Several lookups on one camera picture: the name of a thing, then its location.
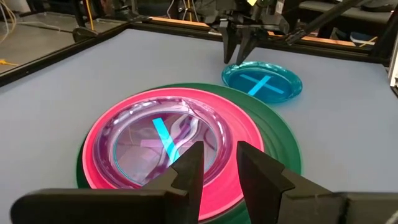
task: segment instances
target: gray tabletop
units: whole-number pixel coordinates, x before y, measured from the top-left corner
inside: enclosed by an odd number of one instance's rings
[[[382,65],[267,49],[248,60],[303,81],[300,96],[271,106],[297,137],[305,177],[334,191],[398,192],[398,100]],[[222,43],[127,30],[0,88],[0,222],[31,190],[76,187],[78,149],[109,107],[159,85],[222,84],[224,67]]]

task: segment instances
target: floor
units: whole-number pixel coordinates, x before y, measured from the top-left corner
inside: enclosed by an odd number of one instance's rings
[[[23,17],[14,32],[0,44],[0,59],[6,62],[22,65],[51,52],[64,48],[74,43],[72,30],[77,27],[73,16],[56,13],[42,13]],[[94,21],[94,28],[97,32],[104,32],[117,25],[119,21]],[[59,30],[43,29],[50,26],[59,27]],[[5,23],[0,22],[0,34],[4,34]],[[16,66],[0,65],[0,75]]]

